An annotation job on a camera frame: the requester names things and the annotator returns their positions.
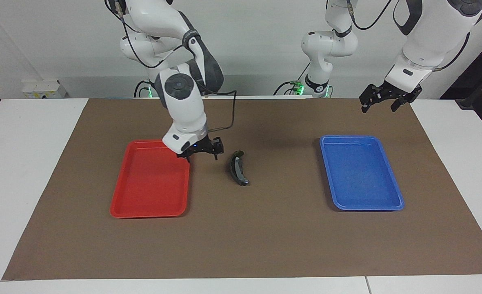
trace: white robotic arm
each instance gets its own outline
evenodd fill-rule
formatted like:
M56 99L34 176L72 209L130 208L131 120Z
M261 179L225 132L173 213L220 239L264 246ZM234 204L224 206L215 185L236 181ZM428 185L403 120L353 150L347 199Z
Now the white robotic arm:
M151 85L168 109L172 126L163 137L164 144L180 157L196 152L223 153L220 138L208 137L207 116L202 94L216 92L224 81L217 61L204 45L200 34L186 16L171 6L171 0L116 0L122 22L121 7L126 6L135 32L127 32L121 49L128 58L148 69ZM158 54L185 47L193 59L167 68L157 62Z
M395 100L392 111L413 102L422 91L420 82L482 18L482 0L400 0L393 18L407 41L384 83L378 87L368 85L360 95L362 112L386 99Z
M301 84L305 85L304 94L314 97L323 97L327 93L333 66L326 58L350 56L358 45L346 0L330 0L325 20L333 30L309 32L302 38L302 51L310 58L310 68Z

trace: white wall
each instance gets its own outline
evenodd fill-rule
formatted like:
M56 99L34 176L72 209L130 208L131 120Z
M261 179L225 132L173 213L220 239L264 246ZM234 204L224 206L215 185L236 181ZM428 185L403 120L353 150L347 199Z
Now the white wall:
M360 1L357 22L370 24L385 3ZM222 90L237 88L241 95L271 94L281 82L297 78L308 62L302 35L328 29L324 0L175 0L173 5L198 28L220 63L226 78ZM353 56L330 59L335 97L357 97L369 83L382 83L405 42L392 10L372 29L356 31L360 46ZM131 96L145 78L141 65L122 56L123 30L103 0L0 0L0 26L42 78L58 78L73 97ZM0 41L0 97L19 98L20 80L34 74L14 49L4 48L6 43ZM482 22L461 57L423 82L420 98L439 98L481 51ZM171 61L176 65L189 56L177 52Z

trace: brown table mat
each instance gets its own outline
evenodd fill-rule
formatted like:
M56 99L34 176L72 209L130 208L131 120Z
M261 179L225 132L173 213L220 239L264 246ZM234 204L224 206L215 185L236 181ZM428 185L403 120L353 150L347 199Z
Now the brown table mat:
M231 101L207 100L210 127ZM158 100L90 99L34 210L4 280L482 274L482 231L409 106L366 115L356 99L240 100L216 133L225 154L192 157L179 218L109 214L125 147L158 139ZM342 212L319 137L383 143L405 199L399 212ZM237 186L226 165L246 152Z

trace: red tray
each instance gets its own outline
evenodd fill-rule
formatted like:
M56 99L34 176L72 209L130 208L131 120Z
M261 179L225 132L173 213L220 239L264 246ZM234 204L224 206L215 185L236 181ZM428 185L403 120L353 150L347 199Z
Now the red tray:
M125 151L110 214L116 218L183 214L189 174L190 164L162 141L131 142Z

